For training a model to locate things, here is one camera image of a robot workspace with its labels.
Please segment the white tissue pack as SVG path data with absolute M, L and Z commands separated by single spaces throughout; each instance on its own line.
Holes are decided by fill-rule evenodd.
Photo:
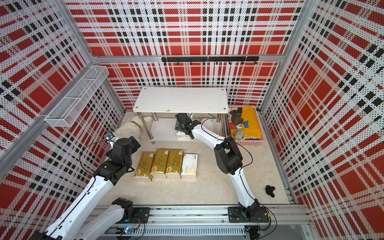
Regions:
M 192 138 L 189 135 L 185 134 L 182 131 L 177 131 L 176 137 L 177 137 L 178 140 L 181 140 L 181 141 L 190 141 L 190 140 L 192 140 Z
M 206 128 L 207 130 L 215 134 L 218 134 L 220 130 L 220 123 L 218 123 L 216 119 L 212 119 L 212 118 L 202 119 L 202 125 L 204 128 Z
M 181 178 L 196 179 L 198 169 L 198 154 L 185 154 L 183 157 Z

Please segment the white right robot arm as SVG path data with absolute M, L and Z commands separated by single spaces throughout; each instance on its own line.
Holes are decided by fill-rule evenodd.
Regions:
M 248 185 L 243 170 L 243 156 L 236 141 L 232 137 L 224 138 L 213 133 L 185 113 L 176 114 L 176 119 L 182 132 L 213 149 L 219 169 L 228 175 L 235 188 L 241 216 L 245 220 L 256 221 L 263 208 Z

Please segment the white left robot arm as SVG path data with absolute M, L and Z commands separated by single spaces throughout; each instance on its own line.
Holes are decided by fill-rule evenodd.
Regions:
M 135 218 L 133 202 L 118 198 L 107 210 L 84 225 L 99 201 L 117 184 L 126 173 L 134 172 L 132 155 L 140 148 L 134 138 L 113 141 L 107 152 L 108 159 L 94 173 L 93 179 L 79 197 L 58 219 L 42 233 L 35 232 L 31 240 L 95 240 L 107 229 L 121 220 Z

